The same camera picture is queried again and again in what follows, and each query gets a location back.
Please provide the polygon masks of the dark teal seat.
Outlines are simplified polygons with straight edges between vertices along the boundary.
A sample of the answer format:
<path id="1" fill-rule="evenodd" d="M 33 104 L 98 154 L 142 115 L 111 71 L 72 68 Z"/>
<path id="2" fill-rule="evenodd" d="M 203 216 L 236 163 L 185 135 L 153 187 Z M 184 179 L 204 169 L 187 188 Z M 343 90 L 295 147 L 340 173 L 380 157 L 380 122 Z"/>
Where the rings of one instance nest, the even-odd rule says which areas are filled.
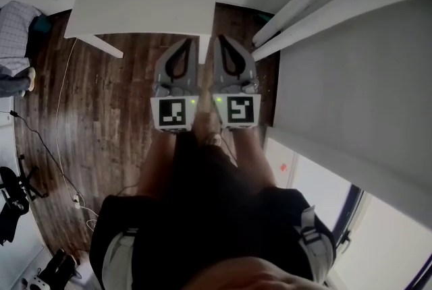
<path id="1" fill-rule="evenodd" d="M 41 32 L 47 34 L 51 30 L 51 23 L 46 15 L 41 14 L 34 19 L 32 24 L 32 29 L 35 32 Z"/>

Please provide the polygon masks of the person's left forearm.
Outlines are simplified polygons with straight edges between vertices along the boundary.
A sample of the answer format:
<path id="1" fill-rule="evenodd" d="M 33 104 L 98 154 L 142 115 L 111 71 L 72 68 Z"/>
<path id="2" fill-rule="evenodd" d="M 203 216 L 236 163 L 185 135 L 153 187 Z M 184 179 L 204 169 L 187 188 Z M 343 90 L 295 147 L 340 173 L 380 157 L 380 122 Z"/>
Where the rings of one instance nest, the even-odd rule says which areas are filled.
<path id="1" fill-rule="evenodd" d="M 137 196 L 161 198 L 171 179 L 176 136 L 155 131 L 136 186 Z"/>

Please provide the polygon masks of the person's black shirt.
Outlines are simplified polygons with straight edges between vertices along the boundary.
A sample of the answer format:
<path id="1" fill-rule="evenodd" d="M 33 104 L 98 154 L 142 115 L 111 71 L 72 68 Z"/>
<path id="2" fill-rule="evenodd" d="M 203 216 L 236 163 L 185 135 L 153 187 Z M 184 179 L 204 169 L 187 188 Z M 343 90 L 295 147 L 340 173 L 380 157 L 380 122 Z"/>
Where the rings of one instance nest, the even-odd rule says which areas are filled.
<path id="1" fill-rule="evenodd" d="M 335 239 L 298 190 L 254 190 L 220 147 L 183 132 L 161 198 L 105 198 L 89 259 L 103 290 L 181 290 L 206 268 L 246 257 L 319 284 Z"/>

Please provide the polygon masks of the white round device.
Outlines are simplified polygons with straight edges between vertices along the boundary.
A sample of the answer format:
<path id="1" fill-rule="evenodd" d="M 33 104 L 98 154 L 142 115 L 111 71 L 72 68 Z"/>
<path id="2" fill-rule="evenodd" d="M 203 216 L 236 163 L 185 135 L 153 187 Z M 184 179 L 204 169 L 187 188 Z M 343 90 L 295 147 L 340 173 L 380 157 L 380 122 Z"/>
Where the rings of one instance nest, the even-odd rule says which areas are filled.
<path id="1" fill-rule="evenodd" d="M 50 286 L 38 277 L 31 277 L 29 280 L 20 279 L 21 290 L 51 290 Z"/>

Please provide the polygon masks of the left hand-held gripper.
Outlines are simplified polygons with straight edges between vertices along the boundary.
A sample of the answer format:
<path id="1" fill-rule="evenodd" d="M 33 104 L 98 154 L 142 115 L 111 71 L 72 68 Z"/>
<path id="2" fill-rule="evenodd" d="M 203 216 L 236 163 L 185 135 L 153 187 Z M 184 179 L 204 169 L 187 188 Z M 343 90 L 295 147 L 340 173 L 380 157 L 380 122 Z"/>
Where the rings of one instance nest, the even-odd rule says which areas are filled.
<path id="1" fill-rule="evenodd" d="M 158 82 L 183 80 L 197 82 L 196 43 L 186 38 L 170 46 L 157 60 L 155 78 Z M 192 130 L 199 92 L 175 86 L 157 84 L 151 98 L 153 123 L 161 132 L 189 132 Z"/>

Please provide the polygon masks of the black office chair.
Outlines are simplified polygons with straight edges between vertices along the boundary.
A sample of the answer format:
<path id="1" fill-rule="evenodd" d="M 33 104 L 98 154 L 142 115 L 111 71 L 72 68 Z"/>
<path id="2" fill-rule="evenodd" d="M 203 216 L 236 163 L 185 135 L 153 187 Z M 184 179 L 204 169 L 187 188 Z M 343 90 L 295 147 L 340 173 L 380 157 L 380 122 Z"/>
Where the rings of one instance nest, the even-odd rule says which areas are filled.
<path id="1" fill-rule="evenodd" d="M 19 175 L 16 175 L 8 167 L 0 167 L 0 178 L 2 180 L 0 190 L 8 205 L 15 204 L 17 206 L 18 203 L 21 204 L 26 200 L 27 197 L 34 201 L 37 197 L 46 198 L 48 196 L 48 193 L 40 193 L 30 183 L 32 177 L 39 172 L 39 168 L 35 166 L 26 174 L 23 167 L 24 159 L 25 157 L 23 154 L 18 157 Z"/>

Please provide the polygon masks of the white table leg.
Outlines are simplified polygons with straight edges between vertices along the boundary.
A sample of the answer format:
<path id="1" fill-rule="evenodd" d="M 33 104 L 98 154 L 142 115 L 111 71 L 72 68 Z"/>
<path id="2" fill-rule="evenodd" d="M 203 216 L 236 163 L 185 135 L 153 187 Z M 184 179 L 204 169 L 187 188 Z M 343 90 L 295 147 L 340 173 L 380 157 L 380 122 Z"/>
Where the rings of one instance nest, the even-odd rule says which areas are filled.
<path id="1" fill-rule="evenodd" d="M 207 59 L 207 52 L 209 49 L 211 35 L 201 34 L 199 36 L 199 46 L 198 46 L 198 63 L 204 65 Z"/>
<path id="2" fill-rule="evenodd" d="M 104 40 L 93 34 L 85 34 L 82 36 L 77 36 L 77 38 L 117 59 L 122 59 L 124 56 L 124 53 L 122 51 L 113 47 L 108 42 L 105 42 Z"/>

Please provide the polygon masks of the person's right forearm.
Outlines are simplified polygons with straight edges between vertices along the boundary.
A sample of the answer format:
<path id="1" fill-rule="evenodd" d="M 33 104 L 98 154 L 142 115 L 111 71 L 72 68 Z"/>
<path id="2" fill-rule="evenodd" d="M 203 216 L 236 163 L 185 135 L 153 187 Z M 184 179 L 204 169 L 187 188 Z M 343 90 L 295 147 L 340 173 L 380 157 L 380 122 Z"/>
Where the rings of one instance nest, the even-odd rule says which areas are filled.
<path id="1" fill-rule="evenodd" d="M 232 132 L 238 168 L 256 191 L 275 187 L 275 176 L 261 148 L 256 128 L 235 129 Z"/>

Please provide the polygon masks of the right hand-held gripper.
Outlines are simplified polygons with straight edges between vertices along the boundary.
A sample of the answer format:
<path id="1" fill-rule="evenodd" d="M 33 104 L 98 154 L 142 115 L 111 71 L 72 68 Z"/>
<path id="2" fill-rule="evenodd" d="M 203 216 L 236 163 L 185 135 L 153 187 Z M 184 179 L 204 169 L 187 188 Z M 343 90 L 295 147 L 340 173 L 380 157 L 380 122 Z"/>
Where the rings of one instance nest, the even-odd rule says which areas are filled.
<path id="1" fill-rule="evenodd" d="M 213 44 L 215 84 L 230 84 L 212 91 L 213 104 L 223 129 L 257 126 L 261 106 L 256 65 L 252 55 L 238 41 L 224 35 Z"/>

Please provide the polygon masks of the black jacket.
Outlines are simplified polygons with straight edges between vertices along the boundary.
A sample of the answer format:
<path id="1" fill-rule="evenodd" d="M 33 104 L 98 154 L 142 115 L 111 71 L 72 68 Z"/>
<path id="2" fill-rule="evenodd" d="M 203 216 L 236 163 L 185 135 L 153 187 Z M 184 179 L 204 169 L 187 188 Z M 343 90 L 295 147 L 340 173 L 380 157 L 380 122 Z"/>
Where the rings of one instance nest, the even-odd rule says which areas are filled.
<path id="1" fill-rule="evenodd" d="M 15 237 L 18 221 L 21 216 L 29 211 L 27 198 L 7 198 L 6 203 L 0 212 L 0 245 L 6 241 L 12 242 Z"/>

